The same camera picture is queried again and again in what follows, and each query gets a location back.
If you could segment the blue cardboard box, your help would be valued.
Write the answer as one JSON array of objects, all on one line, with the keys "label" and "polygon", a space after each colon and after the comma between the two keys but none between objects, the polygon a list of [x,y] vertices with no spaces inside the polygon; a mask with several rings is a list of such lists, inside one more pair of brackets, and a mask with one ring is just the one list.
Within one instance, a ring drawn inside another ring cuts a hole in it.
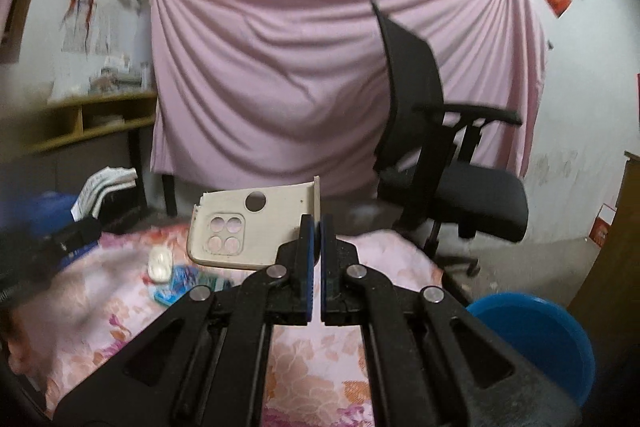
[{"label": "blue cardboard box", "polygon": [[1,231],[26,230],[42,237],[73,222],[70,210],[77,196],[60,192],[44,192],[23,199],[1,203]]}]

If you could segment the teal colourful snack packet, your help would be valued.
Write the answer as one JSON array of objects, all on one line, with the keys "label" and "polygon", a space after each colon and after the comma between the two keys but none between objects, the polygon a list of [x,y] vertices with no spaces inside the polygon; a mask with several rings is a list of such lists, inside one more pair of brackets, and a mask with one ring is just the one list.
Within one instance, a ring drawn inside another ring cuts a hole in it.
[{"label": "teal colourful snack packet", "polygon": [[207,286],[211,291],[224,291],[231,288],[233,283],[227,277],[203,271],[194,265],[175,265],[168,283],[150,285],[148,291],[156,303],[170,307],[196,286]]}]

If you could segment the beige phone case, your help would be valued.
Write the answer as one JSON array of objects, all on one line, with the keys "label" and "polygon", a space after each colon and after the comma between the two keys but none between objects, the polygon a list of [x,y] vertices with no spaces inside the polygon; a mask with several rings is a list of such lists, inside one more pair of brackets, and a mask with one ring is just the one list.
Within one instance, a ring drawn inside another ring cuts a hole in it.
[{"label": "beige phone case", "polygon": [[198,265],[259,270],[296,239],[300,219],[320,218],[320,179],[204,193],[194,205],[186,252]]}]

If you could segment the floral pink tablecloth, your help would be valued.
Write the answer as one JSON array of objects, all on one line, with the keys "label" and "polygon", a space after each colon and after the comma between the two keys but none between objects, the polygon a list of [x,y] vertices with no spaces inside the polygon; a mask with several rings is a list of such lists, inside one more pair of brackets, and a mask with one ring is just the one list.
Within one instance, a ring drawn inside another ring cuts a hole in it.
[{"label": "floral pink tablecloth", "polygon": [[[30,377],[51,414],[73,388],[125,347],[165,308],[146,273],[149,252],[167,247],[187,267],[183,225],[105,234],[51,286],[12,315],[9,366]],[[356,326],[273,329],[266,375],[266,426],[371,426],[366,360]]]}]

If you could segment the blue plastic bucket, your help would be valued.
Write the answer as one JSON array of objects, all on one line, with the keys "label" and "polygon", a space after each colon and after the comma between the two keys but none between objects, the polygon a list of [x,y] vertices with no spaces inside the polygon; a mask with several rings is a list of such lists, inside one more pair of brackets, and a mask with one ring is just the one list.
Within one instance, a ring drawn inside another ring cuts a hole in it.
[{"label": "blue plastic bucket", "polygon": [[468,311],[563,388],[581,407],[596,379],[591,341],[556,303],[521,293],[480,298]]}]

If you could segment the wooden shelf unit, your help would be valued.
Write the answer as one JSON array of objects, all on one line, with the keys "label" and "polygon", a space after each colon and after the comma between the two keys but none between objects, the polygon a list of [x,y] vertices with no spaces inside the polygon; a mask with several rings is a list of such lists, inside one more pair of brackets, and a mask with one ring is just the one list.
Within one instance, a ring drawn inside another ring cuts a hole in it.
[{"label": "wooden shelf unit", "polygon": [[38,110],[34,134],[28,140],[32,153],[153,126],[157,94],[153,91],[98,94],[66,98]]}]

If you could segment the wooden cabinet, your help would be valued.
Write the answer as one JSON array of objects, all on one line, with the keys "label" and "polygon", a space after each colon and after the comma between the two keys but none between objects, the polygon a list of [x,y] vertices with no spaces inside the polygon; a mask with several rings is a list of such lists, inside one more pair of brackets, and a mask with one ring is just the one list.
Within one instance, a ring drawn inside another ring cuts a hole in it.
[{"label": "wooden cabinet", "polygon": [[568,306],[591,340],[599,375],[639,347],[639,156],[625,156],[613,223]]}]

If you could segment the black office chair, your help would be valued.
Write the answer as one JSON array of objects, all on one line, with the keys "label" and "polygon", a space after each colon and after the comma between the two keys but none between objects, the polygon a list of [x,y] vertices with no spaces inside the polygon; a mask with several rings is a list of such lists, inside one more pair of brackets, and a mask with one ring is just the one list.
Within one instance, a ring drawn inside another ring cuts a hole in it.
[{"label": "black office chair", "polygon": [[431,222],[421,249],[435,265],[462,265],[468,277],[476,277],[476,258],[438,253],[439,231],[455,225],[464,241],[477,233],[510,243],[524,239],[528,202],[523,182],[509,171],[472,161],[485,127],[520,127],[522,118],[507,108],[446,102],[430,45],[380,9],[373,13],[390,86],[390,111],[374,150],[378,199],[400,207],[394,228],[402,235]]}]

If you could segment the stack of books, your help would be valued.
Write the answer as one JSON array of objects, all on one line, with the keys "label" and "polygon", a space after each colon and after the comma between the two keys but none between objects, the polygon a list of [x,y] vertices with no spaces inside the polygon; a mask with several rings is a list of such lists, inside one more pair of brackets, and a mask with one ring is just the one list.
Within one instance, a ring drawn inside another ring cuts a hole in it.
[{"label": "stack of books", "polygon": [[90,79],[90,93],[149,91],[152,89],[151,65],[131,62],[128,55],[108,56],[98,75]]}]

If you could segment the pink hanging bedsheet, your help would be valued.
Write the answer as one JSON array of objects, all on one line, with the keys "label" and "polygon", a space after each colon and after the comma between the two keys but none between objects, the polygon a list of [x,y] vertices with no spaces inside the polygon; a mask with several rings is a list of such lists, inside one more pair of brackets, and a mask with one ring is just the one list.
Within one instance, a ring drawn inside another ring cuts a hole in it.
[{"label": "pink hanging bedsheet", "polygon": [[376,14],[431,46],[445,98],[516,110],[476,160],[527,171],[547,39],[532,0],[151,0],[151,169],[209,188],[371,184],[390,109]]}]

